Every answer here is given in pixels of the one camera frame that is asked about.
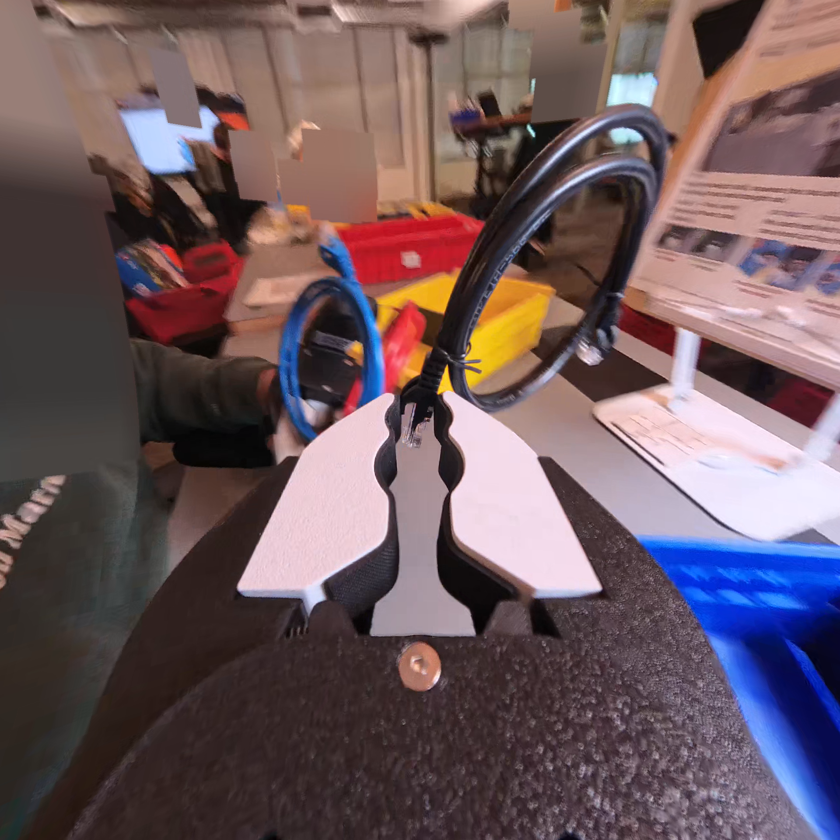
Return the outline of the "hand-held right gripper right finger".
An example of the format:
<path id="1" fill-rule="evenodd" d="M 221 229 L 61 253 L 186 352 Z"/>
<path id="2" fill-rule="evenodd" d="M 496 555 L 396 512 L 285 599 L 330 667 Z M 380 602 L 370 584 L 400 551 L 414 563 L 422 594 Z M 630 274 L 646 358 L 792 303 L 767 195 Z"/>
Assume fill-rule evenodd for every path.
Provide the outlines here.
<path id="1" fill-rule="evenodd" d="M 440 399 L 441 446 L 455 450 L 449 492 L 455 546 L 530 599 L 602 593 L 537 454 L 508 426 L 463 397 Z"/>

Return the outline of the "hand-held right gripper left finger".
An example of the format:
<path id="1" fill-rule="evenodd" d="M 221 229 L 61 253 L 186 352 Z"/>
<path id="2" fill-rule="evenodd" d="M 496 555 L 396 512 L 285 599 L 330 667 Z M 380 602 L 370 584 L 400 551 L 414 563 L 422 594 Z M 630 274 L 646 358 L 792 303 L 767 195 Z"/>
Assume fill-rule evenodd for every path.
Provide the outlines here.
<path id="1" fill-rule="evenodd" d="M 390 591 L 398 571 L 396 476 L 399 399 L 376 397 L 289 460 L 292 470 L 237 593 L 326 601 L 356 615 Z"/>

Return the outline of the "blue plastic bin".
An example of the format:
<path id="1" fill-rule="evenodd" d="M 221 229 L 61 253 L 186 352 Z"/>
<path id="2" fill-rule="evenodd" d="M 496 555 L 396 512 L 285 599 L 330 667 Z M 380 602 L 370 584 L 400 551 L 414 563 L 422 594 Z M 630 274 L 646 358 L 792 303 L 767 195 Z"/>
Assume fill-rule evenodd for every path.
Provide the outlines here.
<path id="1" fill-rule="evenodd" d="M 715 650 L 762 756 L 839 838 L 839 548 L 643 536 Z"/>

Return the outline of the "person's left forearm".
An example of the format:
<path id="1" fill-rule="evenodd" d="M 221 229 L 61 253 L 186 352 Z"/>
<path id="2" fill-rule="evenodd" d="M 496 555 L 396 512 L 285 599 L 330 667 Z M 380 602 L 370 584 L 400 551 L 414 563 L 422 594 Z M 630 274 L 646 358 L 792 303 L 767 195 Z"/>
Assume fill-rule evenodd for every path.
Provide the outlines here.
<path id="1" fill-rule="evenodd" d="M 277 370 L 265 360 L 211 360 L 144 339 L 129 345 L 142 445 L 232 434 L 270 417 Z"/>

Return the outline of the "white paper sheet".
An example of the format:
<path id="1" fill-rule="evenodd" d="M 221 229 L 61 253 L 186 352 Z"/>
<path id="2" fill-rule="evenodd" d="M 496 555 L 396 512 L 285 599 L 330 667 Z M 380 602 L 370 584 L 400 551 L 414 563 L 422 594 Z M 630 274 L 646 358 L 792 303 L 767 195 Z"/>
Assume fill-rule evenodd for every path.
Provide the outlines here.
<path id="1" fill-rule="evenodd" d="M 243 305 L 248 309 L 288 308 L 323 276 L 323 272 L 316 269 L 294 275 L 258 278 L 243 297 Z"/>

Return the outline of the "large red plastic bin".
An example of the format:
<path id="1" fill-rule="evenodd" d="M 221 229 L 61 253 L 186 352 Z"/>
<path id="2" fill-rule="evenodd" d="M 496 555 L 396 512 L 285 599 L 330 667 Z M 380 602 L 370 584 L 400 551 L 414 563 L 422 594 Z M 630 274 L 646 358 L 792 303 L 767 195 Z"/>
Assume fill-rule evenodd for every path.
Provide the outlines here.
<path id="1" fill-rule="evenodd" d="M 416 280 L 461 267 L 483 222 L 460 213 L 338 228 L 363 286 Z"/>

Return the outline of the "small red plastic bin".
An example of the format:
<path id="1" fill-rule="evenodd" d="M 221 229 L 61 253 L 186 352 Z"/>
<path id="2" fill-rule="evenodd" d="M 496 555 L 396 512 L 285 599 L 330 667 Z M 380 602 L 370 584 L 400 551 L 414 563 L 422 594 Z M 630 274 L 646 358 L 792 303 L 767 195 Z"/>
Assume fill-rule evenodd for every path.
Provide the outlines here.
<path id="1" fill-rule="evenodd" d="M 224 240 L 178 253 L 188 287 L 153 297 L 127 297 L 124 307 L 134 331 L 161 344 L 185 344 L 225 326 L 225 312 L 245 258 Z"/>

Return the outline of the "yellow plastic bin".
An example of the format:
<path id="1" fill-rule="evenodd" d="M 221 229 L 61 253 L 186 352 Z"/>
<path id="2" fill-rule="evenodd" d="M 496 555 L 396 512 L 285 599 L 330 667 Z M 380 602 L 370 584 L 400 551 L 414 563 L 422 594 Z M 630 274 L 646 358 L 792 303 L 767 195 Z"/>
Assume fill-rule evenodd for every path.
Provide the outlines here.
<path id="1" fill-rule="evenodd" d="M 381 331 L 388 329 L 396 312 L 409 301 L 416 304 L 426 319 L 425 336 L 397 379 L 397 390 L 419 375 L 440 328 L 457 276 L 455 270 L 440 272 L 374 295 L 377 326 Z M 553 296 L 550 286 L 522 276 L 499 280 L 470 339 L 468 358 L 478 360 L 480 372 L 467 372 L 469 386 L 477 386 L 537 346 Z"/>

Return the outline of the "colourful printed box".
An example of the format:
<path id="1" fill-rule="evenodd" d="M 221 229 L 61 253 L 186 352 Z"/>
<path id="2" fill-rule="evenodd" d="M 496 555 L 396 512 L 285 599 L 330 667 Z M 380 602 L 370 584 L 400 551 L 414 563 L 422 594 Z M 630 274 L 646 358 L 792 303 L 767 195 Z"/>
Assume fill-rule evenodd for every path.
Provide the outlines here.
<path id="1" fill-rule="evenodd" d="M 175 250 L 151 239 L 119 249 L 115 261 L 123 292 L 129 298 L 153 297 L 190 284 Z"/>

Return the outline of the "white poster stand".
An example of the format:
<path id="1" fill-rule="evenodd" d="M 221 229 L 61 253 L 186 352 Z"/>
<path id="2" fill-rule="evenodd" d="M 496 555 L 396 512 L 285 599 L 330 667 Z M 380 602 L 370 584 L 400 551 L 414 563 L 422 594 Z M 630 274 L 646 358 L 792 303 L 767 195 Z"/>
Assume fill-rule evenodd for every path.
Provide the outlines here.
<path id="1" fill-rule="evenodd" d="M 677 329 L 666 385 L 597 402 L 595 419 L 725 528 L 778 542 L 839 516 L 835 394 L 797 448 L 695 388 L 700 336 Z"/>

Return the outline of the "person's green sweatshirt torso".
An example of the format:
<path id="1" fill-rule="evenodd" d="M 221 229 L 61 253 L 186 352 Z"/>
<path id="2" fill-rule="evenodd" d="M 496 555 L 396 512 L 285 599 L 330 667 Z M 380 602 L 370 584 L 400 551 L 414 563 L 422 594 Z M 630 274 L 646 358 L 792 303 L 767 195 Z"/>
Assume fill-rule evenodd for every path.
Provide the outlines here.
<path id="1" fill-rule="evenodd" d="M 19 838 L 82 741 L 167 575 L 143 458 L 2 483 L 1 837 Z"/>

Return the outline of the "computer monitor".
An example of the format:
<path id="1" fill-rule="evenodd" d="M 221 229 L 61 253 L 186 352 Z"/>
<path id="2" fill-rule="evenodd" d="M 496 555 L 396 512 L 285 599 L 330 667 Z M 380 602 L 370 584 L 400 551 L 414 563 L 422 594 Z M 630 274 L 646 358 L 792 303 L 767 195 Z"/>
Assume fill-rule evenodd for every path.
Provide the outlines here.
<path id="1" fill-rule="evenodd" d="M 169 123 L 163 108 L 124 108 L 119 111 L 142 167 L 152 175 L 171 176 L 196 170 L 190 143 L 214 141 L 219 119 L 210 108 L 199 108 L 201 127 Z"/>

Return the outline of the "printed poster board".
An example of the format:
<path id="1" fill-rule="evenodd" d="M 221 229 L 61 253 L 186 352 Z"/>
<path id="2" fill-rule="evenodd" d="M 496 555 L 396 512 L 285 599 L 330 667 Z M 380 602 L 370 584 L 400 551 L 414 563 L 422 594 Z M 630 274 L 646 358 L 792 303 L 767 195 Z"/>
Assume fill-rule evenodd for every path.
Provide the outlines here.
<path id="1" fill-rule="evenodd" d="M 838 390 L 838 2 L 766 2 L 709 80 L 629 302 Z"/>

